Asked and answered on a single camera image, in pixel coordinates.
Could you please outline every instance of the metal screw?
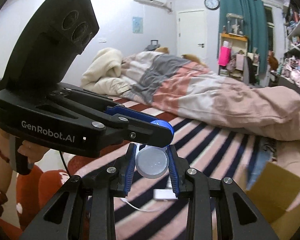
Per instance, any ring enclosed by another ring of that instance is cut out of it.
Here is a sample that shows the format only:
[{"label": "metal screw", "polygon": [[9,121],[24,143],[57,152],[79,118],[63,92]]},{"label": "metal screw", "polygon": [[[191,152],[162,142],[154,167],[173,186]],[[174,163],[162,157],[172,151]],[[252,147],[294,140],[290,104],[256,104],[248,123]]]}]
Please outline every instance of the metal screw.
[{"label": "metal screw", "polygon": [[115,173],[116,172],[116,168],[115,167],[109,167],[108,169],[107,169],[107,172],[108,173]]},{"label": "metal screw", "polygon": [[196,169],[193,169],[193,168],[189,168],[189,169],[187,170],[187,172],[188,172],[189,174],[191,174],[191,175],[194,175],[194,174],[197,173],[197,170],[196,170]]},{"label": "metal screw", "polygon": [[233,182],[233,180],[229,177],[225,177],[223,178],[223,181],[226,183],[226,184],[231,184]]},{"label": "metal screw", "polygon": [[134,133],[134,132],[130,133],[130,138],[131,139],[134,139],[136,136],[137,136],[136,133]]},{"label": "metal screw", "polygon": [[122,117],[122,116],[119,116],[119,119],[120,119],[121,121],[125,121],[125,122],[127,122],[127,121],[128,121],[128,119],[127,119],[127,118],[125,118],[125,117]]},{"label": "metal screw", "polygon": [[102,128],[105,127],[105,125],[104,125],[103,123],[101,123],[101,122],[96,122],[96,121],[94,121],[94,122],[92,122],[91,124],[92,124],[94,127],[97,127],[97,128],[100,128],[100,129],[102,129]]},{"label": "metal screw", "polygon": [[79,175],[73,175],[73,176],[71,176],[70,181],[71,182],[77,182],[79,179],[80,179]]}]

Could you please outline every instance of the black handle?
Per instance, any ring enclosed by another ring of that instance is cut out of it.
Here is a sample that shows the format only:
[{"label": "black handle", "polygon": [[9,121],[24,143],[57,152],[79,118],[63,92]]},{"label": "black handle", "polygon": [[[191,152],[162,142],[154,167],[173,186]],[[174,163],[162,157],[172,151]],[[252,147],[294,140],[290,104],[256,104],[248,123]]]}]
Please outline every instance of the black handle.
[{"label": "black handle", "polygon": [[18,153],[23,139],[10,135],[10,166],[21,175],[28,175],[33,167],[28,163],[28,157]]}]

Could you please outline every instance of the bottle cap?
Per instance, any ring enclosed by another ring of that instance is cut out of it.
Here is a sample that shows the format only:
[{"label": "bottle cap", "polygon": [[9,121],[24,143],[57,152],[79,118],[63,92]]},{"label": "bottle cap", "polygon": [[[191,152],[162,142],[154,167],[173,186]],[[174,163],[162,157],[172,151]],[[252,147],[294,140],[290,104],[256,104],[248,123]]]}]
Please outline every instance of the bottle cap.
[{"label": "bottle cap", "polygon": [[156,179],[168,169],[169,159],[165,148],[146,146],[136,155],[137,171],[145,178]]},{"label": "bottle cap", "polygon": [[171,124],[169,124],[167,121],[158,119],[158,120],[152,121],[151,123],[156,124],[156,125],[160,125],[160,126],[163,126],[163,127],[165,127],[165,128],[170,129],[170,131],[171,131],[171,133],[172,133],[172,138],[173,138],[173,136],[174,136],[174,129],[173,129],[173,126],[172,126]]}]

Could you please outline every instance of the blue bottle cap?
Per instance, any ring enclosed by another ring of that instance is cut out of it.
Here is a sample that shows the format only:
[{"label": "blue bottle cap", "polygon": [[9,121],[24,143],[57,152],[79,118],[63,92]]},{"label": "blue bottle cap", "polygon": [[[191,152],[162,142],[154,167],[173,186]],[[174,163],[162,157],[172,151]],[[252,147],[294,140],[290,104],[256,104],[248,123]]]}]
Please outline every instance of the blue bottle cap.
[{"label": "blue bottle cap", "polygon": [[172,137],[174,136],[174,129],[173,129],[173,126],[172,126],[171,124],[169,124],[167,121],[158,119],[158,120],[152,121],[151,123],[156,124],[156,125],[160,125],[160,126],[163,126],[163,127],[165,127],[165,128],[170,129],[170,131],[171,131],[171,133],[172,133]]}]

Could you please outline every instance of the white door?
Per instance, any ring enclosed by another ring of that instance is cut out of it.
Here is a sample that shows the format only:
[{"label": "white door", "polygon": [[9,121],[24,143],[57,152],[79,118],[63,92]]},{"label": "white door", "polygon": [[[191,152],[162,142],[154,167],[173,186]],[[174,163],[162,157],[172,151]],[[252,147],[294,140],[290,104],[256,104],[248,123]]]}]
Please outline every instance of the white door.
[{"label": "white door", "polygon": [[178,13],[178,56],[194,54],[206,58],[207,27],[203,10]]}]

